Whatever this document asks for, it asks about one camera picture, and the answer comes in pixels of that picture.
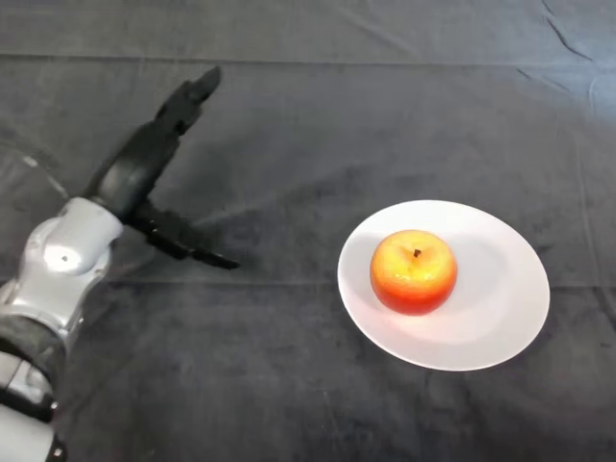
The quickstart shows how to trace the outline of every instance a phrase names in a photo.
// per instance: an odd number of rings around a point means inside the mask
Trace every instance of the red apple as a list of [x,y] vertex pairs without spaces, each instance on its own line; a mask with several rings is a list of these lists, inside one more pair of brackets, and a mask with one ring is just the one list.
[[399,231],[376,248],[370,265],[372,289],[387,307],[424,315],[451,294],[458,269],[449,246],[426,231]]

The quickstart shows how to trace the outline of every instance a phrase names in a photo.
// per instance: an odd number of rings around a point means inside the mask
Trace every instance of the silver robot arm segment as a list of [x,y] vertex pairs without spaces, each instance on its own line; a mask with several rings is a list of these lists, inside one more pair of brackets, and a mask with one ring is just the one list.
[[19,275],[0,289],[0,330],[13,331],[11,347],[3,348],[9,352],[0,352],[0,389],[3,401],[21,411],[0,405],[0,462],[64,457],[45,421],[57,407],[64,361],[83,319],[82,302],[107,273],[110,244],[122,229],[103,207],[72,199],[58,218],[35,229]]

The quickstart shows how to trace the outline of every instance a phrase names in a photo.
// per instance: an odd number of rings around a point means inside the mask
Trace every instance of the white plate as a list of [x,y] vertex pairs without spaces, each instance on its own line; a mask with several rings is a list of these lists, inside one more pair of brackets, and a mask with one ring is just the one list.
[[[458,264],[451,296],[424,316],[386,308],[370,284],[376,246],[403,229],[439,236]],[[340,254],[338,287],[369,339],[409,363],[442,371],[489,368],[512,358],[537,336],[550,307],[546,271],[520,234],[478,209],[438,200],[403,202],[361,223]]]

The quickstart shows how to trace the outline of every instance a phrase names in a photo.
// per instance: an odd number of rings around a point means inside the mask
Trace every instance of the robotic arm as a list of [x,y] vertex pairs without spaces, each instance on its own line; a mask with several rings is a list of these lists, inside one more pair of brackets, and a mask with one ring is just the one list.
[[18,276],[0,289],[0,462],[65,461],[49,422],[64,364],[83,321],[82,303],[107,273],[125,225],[178,258],[231,270],[200,234],[148,196],[220,82],[218,67],[185,82],[96,174],[81,197],[38,226]]

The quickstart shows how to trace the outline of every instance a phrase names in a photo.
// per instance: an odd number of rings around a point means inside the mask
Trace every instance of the apple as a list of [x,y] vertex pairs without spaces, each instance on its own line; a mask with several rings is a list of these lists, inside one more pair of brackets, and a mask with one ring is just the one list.
[[419,230],[399,231],[376,248],[370,280],[376,297],[404,315],[425,315],[451,294],[458,268],[449,246]]

